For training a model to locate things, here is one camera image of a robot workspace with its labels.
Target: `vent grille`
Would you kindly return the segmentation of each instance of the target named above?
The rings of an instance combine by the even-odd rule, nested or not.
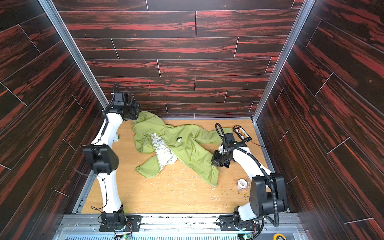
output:
[[[186,237],[186,236],[167,236],[167,237],[133,237],[132,240],[237,240],[235,236],[204,236],[204,237]]]
[[[236,235],[222,235],[217,236],[218,234],[215,234],[214,236],[189,236],[182,235],[182,234],[175,234],[175,235],[167,235],[167,236],[133,236],[132,240],[237,240]],[[88,237],[84,235],[75,235],[65,238],[65,240],[114,240],[113,236],[97,236],[97,237]]]

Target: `green hoodie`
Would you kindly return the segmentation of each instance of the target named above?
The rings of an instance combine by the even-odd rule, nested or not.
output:
[[[132,126],[138,152],[156,151],[157,154],[137,166],[138,173],[146,178],[155,177],[165,165],[179,159],[210,185],[217,186],[218,170],[211,165],[212,153],[199,144],[220,144],[222,140],[216,130],[207,131],[194,124],[166,125],[158,116],[147,111],[140,112]],[[224,132],[229,133],[231,129],[226,127]]]

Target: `dark red wood grain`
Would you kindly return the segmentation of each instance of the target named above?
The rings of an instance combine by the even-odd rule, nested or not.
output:
[[[61,40],[46,14],[21,23],[20,26],[41,53]]]
[[[95,137],[97,136],[103,122],[104,122],[104,117],[101,114],[101,112],[99,112],[99,114],[97,115],[95,120],[92,122],[91,127],[88,129],[88,132],[83,137],[83,139],[81,141],[81,145],[88,145],[95,139]],[[65,171],[63,172],[59,182],[57,183],[57,185],[55,187],[55,189],[57,191],[62,192],[66,195],[69,195],[71,202],[76,202],[78,199],[78,196],[81,192],[81,190],[80,190],[80,191],[74,191],[72,193],[75,186],[82,188],[82,186],[76,185],[76,182],[78,181],[78,178],[80,175],[77,172],[75,172],[73,170],[73,168],[75,168],[78,171],[82,171],[83,167],[87,164],[88,163],[85,160],[83,148],[79,147],[78,149],[76,149],[75,154],[73,155],[72,159],[68,163],[68,166],[65,168]]]
[[[26,239],[28,237],[37,220],[40,218],[44,207],[49,202],[53,188],[59,181],[74,152],[75,150],[65,141],[61,142],[46,166],[42,166],[44,169],[40,176],[38,176],[36,181],[30,181],[31,183],[29,183],[29,185],[33,184],[33,182],[35,182],[35,184],[33,184],[23,202],[8,222],[0,238]]]
[[[196,36],[288,35],[298,9],[197,12]]]
[[[271,91],[271,96],[273,100],[276,102],[278,97],[280,96],[280,93],[283,91],[283,88],[281,84],[278,84],[278,82],[273,86],[272,91]]]
[[[376,222],[384,227],[384,175],[352,139],[333,150],[329,157]]]
[[[252,113],[195,113],[195,118],[250,118]]]
[[[169,103],[168,113],[248,113],[252,102],[245,103]]]
[[[25,22],[44,13],[37,0],[0,1],[0,31]]]
[[[73,62],[63,41],[60,41],[2,83],[29,105]]]
[[[54,84],[29,105],[0,135],[0,163],[13,168],[82,84],[83,75],[72,65]]]
[[[301,8],[303,3],[304,3],[304,0],[294,0],[292,8]]]
[[[272,73],[278,59],[279,59],[279,57],[271,57],[270,62],[268,64],[268,67],[265,70],[265,74],[271,74]]]
[[[259,104],[258,101],[252,103],[251,109],[249,110],[249,113],[251,113],[252,116],[253,116],[253,114],[256,112],[256,109],[257,109],[258,104]]]
[[[156,60],[93,60],[86,59],[95,76],[159,77]]]
[[[264,89],[270,75],[196,77],[196,91]]]
[[[321,19],[315,16],[312,10],[308,15],[308,18],[305,21],[304,26],[301,29],[299,36],[297,37],[297,40],[304,46],[307,46],[320,21]]]
[[[286,90],[281,93],[276,105],[303,155],[303,161],[295,165],[295,172],[303,179],[302,184],[319,220],[329,233],[346,234],[343,222],[369,218],[370,214],[324,152]]]
[[[273,163],[275,165],[278,165],[281,169],[281,172],[285,178],[285,182],[289,183],[291,180],[293,180],[297,174],[295,171],[295,165],[301,164],[300,161],[302,160],[302,156],[299,155],[297,150],[297,145],[295,144],[295,141],[292,138],[291,133],[288,131],[285,136],[280,141],[280,149],[282,151],[282,154],[286,156],[286,159],[288,161],[283,161],[283,158],[276,159]]]
[[[287,36],[239,37],[235,58],[278,57]]]
[[[159,113],[156,114],[159,118],[194,118],[195,114],[186,113],[186,114],[171,114],[171,113]]]
[[[288,63],[280,73],[279,82],[325,152],[348,138],[349,135],[311,94]]]
[[[332,71],[296,41],[287,62],[313,95],[320,90]]]
[[[320,61],[384,111],[384,53],[322,21],[308,44]]]
[[[0,81],[19,70],[39,54],[39,51],[19,25],[0,32]]]
[[[262,97],[263,92],[264,89],[227,91],[227,94],[225,95],[225,102],[258,102]]]
[[[291,199],[291,203],[298,209],[297,214],[301,224],[304,229],[309,230],[313,240],[335,239],[335,236],[328,233],[327,229],[322,226],[300,179],[297,177],[287,185],[287,194]]]
[[[225,91],[166,91],[137,92],[135,100],[139,103],[223,103]]]
[[[53,0],[58,11],[147,11],[145,0]]]
[[[93,120],[96,119],[96,116],[101,109],[102,107],[99,105],[97,98],[93,98],[93,100],[88,106],[85,107],[85,110],[77,118],[77,121],[70,132],[65,136],[67,143],[77,149],[81,145],[84,136],[87,134],[93,124]]]
[[[316,98],[384,172],[384,116],[334,74]]]
[[[87,172],[87,174],[90,173],[90,168],[89,168],[89,164],[87,165],[84,165],[82,169],[79,170],[79,172]],[[80,196],[80,193],[84,187],[84,184],[85,182],[87,181],[87,176],[85,175],[80,175],[78,173],[76,173],[78,175],[78,178],[76,179],[76,182],[73,186],[73,189],[70,189],[70,193],[68,194],[69,195],[69,200],[68,200],[68,203],[67,205],[65,206],[65,209],[64,209],[64,214],[72,214],[72,211],[74,209],[78,209],[77,207],[77,199],[79,198]]]
[[[348,223],[345,226],[347,229],[349,229],[349,231],[355,234],[356,239],[360,239],[360,240],[384,239],[384,232],[379,227],[375,219],[367,219],[364,221]]]
[[[143,103],[141,105],[142,111],[148,111],[154,114],[168,113],[165,103]]]
[[[291,8],[292,0],[147,0],[150,11],[189,11],[189,10],[239,10],[239,9],[268,9]]]
[[[76,101],[73,98],[70,99],[70,101],[68,101],[63,106],[60,112],[55,116],[53,121],[50,122],[50,124],[43,130],[43,132],[38,137],[34,138],[36,139],[34,143],[25,152],[23,157],[18,159],[18,162],[12,168],[12,171],[0,184],[0,190],[2,192],[0,196],[0,206],[8,209],[7,213],[4,214],[3,217],[0,219],[1,229],[3,229],[7,222],[11,219],[12,215],[16,212],[19,205],[23,202],[23,199],[24,197],[26,197],[28,192],[31,192],[30,189],[34,185],[34,182],[38,179],[40,173],[43,171],[44,167],[49,162],[51,157],[55,156],[56,150],[59,148],[60,144],[63,143],[64,137],[75,124],[76,119],[81,114],[81,112],[82,109],[76,103]],[[67,149],[69,146],[67,143],[65,144],[65,149]],[[68,161],[71,159],[73,153],[68,157]],[[9,234],[14,234],[15,230],[7,227],[6,233],[7,232],[9,232]]]
[[[4,178],[8,175],[9,169],[3,166],[0,166],[0,183],[4,180]]]
[[[75,38],[192,38],[193,12],[60,12]]]
[[[148,78],[149,88],[152,92],[155,91],[194,91],[195,78],[182,77],[182,78]]]
[[[45,205],[43,212],[27,239],[52,239],[63,219],[64,208],[68,201],[69,198],[67,196],[52,191],[48,203]]]
[[[113,91],[113,84],[119,84],[121,91],[149,92],[149,80],[151,78],[126,78],[126,77],[96,77],[103,91]]]
[[[26,106],[8,89],[0,84],[0,132],[11,123]]]
[[[322,0],[316,2],[313,12],[354,37],[384,50],[381,1]]]
[[[282,129],[287,129],[287,127],[279,111],[277,111],[273,99],[269,97],[267,102],[273,103],[275,111],[271,111],[272,109],[270,110],[270,104],[269,108],[265,108],[263,111],[262,138],[275,170],[283,175],[285,182],[289,182],[296,176],[296,174],[288,167],[285,167],[284,163],[280,163],[281,159],[285,158],[285,153],[281,148],[280,140],[286,130],[284,131]]]
[[[269,58],[159,60],[163,77],[264,74]]]
[[[83,109],[87,109],[90,106],[89,103],[96,98],[96,95],[94,94],[92,88],[89,86],[88,82],[85,79],[82,81],[83,83],[73,94],[73,97]]]
[[[119,59],[110,38],[74,38],[84,58]]]
[[[273,135],[276,136],[276,140],[281,141],[282,137],[284,136],[285,133],[287,133],[289,129],[288,125],[286,124],[286,120],[284,119],[287,116],[284,116],[280,113],[272,96],[268,97],[265,104],[266,104],[265,105],[266,109],[265,109],[265,115],[264,115],[264,118],[265,118],[264,122],[265,124],[269,124],[269,125],[266,126],[266,129],[264,132],[270,132],[273,130],[274,131]]]
[[[233,58],[237,38],[113,39],[120,59]]]

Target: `mounting plate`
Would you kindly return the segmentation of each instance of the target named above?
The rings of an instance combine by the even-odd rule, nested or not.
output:
[[[258,223],[255,223],[255,226],[259,229],[260,226]],[[222,231],[254,231],[254,227],[252,224],[248,224],[248,226],[245,229],[237,229],[235,228],[235,219],[233,215],[220,215],[220,229]]]
[[[132,231],[138,232],[140,230],[140,225],[141,225],[141,216],[125,214],[125,217],[127,218],[127,224],[129,225],[129,222],[132,224]],[[104,225],[100,225],[99,231],[112,232],[113,229],[116,229],[118,227],[119,227],[118,224],[106,223]],[[124,232],[129,232],[129,227],[126,227],[124,229]]]

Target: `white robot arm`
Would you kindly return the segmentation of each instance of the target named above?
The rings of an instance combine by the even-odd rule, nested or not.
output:
[[[252,220],[264,218],[269,219],[275,227],[278,227],[278,213],[286,211],[288,208],[283,176],[273,173],[263,166],[245,144],[247,139],[240,136],[238,131],[233,129],[242,139],[241,142],[237,142],[232,133],[224,134],[218,123],[216,123],[216,131],[222,137],[223,144],[220,145],[219,151],[215,151],[212,164],[229,168],[231,161],[238,162],[252,180],[249,202],[236,207],[229,221],[233,221],[234,226],[239,230],[248,226]],[[270,193],[266,192],[266,187],[270,188]],[[274,214],[274,219],[267,216],[268,214]]]
[[[85,158],[97,174],[103,197],[100,231],[122,231],[126,227],[127,219],[116,185],[119,158],[113,152],[112,144],[123,120],[136,120],[141,107],[133,96],[129,99],[127,93],[119,92],[118,84],[115,84],[113,89],[113,99],[103,110],[104,123],[95,140],[84,147]]]

